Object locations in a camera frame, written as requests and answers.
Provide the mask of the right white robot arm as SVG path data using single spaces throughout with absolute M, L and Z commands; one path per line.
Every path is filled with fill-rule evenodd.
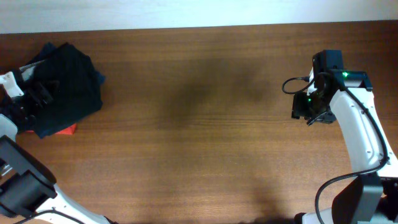
M 352 172 L 326 181 L 315 211 L 295 223 L 397 223 L 397 156 L 391 149 L 365 72 L 310 72 L 294 93 L 292 117 L 340 125 Z

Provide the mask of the folded orange cloth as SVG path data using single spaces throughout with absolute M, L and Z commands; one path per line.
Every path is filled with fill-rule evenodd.
M 56 133 L 47 133 L 46 135 L 47 136 L 50 136 L 50 135 L 53 135 L 53 134 L 73 135 L 75 133 L 75 131 L 76 131 L 76 128 L 77 128 L 77 124 L 75 123 L 75 124 L 65 128 L 65 129 L 63 129 L 61 131 L 58 131 Z

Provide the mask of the black shorts garment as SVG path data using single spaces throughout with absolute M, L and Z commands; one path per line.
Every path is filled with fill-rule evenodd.
M 34 126 L 40 138 L 61 131 L 99 111 L 103 105 L 97 71 L 91 58 L 74 45 L 64 43 L 34 72 L 34 81 L 58 80 L 55 101 L 39 113 Z

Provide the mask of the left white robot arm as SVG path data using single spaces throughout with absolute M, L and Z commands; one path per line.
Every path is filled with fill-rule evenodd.
M 65 195 L 54 175 L 16 143 L 17 127 L 1 115 L 1 215 L 49 223 L 113 223 Z

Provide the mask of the folded navy blue garment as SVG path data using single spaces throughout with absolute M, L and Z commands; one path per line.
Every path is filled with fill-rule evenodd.
M 36 63 L 36 62 L 46 59 L 52 52 L 54 52 L 57 49 L 58 49 L 58 47 L 53 45 L 53 43 L 47 42 L 41 48 L 40 52 L 35 57 L 33 57 L 30 61 L 28 61 L 26 63 L 26 65 L 30 65 L 30 64 L 33 64 L 33 63 Z M 100 85 L 102 85 L 105 82 L 106 77 L 104 75 L 102 75 L 99 71 L 95 71 L 95 73 L 98 78 L 98 83 Z

